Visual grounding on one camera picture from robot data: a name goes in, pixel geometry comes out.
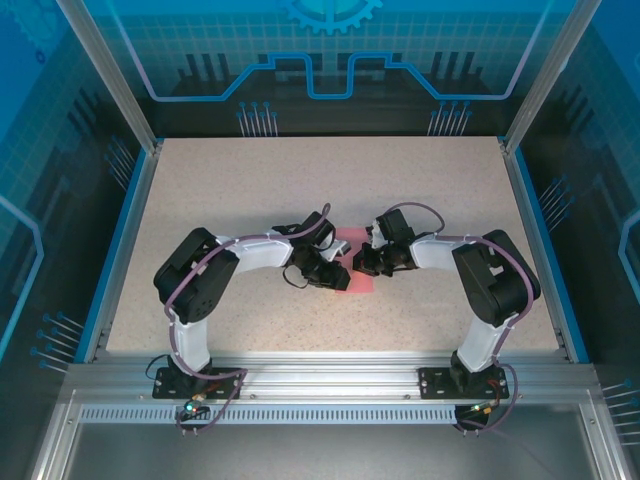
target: white work surface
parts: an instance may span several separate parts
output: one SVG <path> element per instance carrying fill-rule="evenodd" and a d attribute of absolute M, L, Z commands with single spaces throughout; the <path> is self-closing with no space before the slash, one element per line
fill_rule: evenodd
<path fill-rule="evenodd" d="M 302 222 L 325 202 L 337 227 L 364 227 L 389 206 L 419 201 L 447 234 L 505 230 L 533 267 L 495 137 L 168 139 L 153 179 L 107 350 L 162 352 L 168 320 L 153 276 L 194 228 L 262 233 Z M 435 228 L 408 207 L 416 233 Z M 222 351 L 452 351 L 471 321 L 456 273 L 417 270 L 374 280 L 369 294 L 297 290 L 281 269 L 234 277 L 209 319 Z M 505 349 L 555 350 L 544 298 Z"/>

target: enclosure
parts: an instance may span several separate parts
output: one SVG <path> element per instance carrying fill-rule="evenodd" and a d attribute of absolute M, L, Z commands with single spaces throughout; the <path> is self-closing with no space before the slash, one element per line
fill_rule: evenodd
<path fill-rule="evenodd" d="M 637 2 L 3 7 L 5 478 L 637 476 Z M 183 439 L 148 365 L 170 352 L 153 278 L 185 236 L 330 202 L 355 245 L 404 201 L 446 234 L 505 230 L 540 280 L 500 356 L 500 430 L 452 428 L 477 398 L 423 398 L 417 369 L 469 329 L 456 275 L 349 270 L 336 293 L 261 269 L 209 320 L 213 364 L 248 370 L 239 397 Z"/>

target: red object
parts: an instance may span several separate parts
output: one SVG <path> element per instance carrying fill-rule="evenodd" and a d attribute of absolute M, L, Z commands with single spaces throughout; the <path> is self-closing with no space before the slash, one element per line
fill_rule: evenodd
<path fill-rule="evenodd" d="M 346 240 L 351 244 L 351 250 L 344 257 L 336 257 L 343 267 L 349 271 L 351 281 L 345 293 L 373 293 L 373 277 L 353 271 L 353 257 L 362 250 L 362 244 L 369 240 L 364 228 L 336 228 L 336 239 Z"/>

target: gear logo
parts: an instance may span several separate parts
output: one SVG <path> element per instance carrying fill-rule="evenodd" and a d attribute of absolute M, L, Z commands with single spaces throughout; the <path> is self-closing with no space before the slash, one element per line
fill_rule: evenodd
<path fill-rule="evenodd" d="M 328 35 L 350 27 L 360 28 L 362 19 L 373 18 L 373 9 L 382 7 L 382 0 L 283 0 L 290 20 L 298 20 L 300 28 L 311 27 L 313 33 Z"/>
<path fill-rule="evenodd" d="M 10 13 L 20 30 L 37 48 L 53 40 L 58 29 L 54 0 L 0 0 L 0 13 Z"/>

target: black mounting plate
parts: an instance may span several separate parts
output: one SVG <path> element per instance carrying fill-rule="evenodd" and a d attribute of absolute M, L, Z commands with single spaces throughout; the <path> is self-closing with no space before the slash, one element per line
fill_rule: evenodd
<path fill-rule="evenodd" d="M 475 375 L 477 377 L 467 391 L 460 392 L 448 367 L 419 368 L 420 398 L 422 400 L 493 400 L 496 398 L 496 392 L 487 383 L 489 380 L 496 380 L 500 384 L 500 400 L 509 398 L 509 385 L 502 368 L 491 366 Z"/>
<path fill-rule="evenodd" d="M 220 375 L 223 373 L 235 372 L 237 370 L 237 368 L 212 367 L 207 374 Z M 175 370 L 172 370 L 169 367 L 159 368 L 156 372 L 156 380 L 151 396 L 161 400 L 189 400 L 196 393 L 200 393 L 196 391 L 186 391 L 184 383 L 181 383 L 182 380 L 183 378 L 176 374 Z M 211 386 L 214 383 L 218 385 L 211 391 L 207 392 L 207 400 L 227 400 L 233 391 L 235 386 L 234 382 L 236 380 L 239 380 L 239 375 L 226 380 L 219 380 L 218 382 L 209 382 L 207 386 Z M 238 389 L 238 393 L 233 397 L 234 400 L 240 398 L 240 390 L 242 390 L 242 388 Z"/>

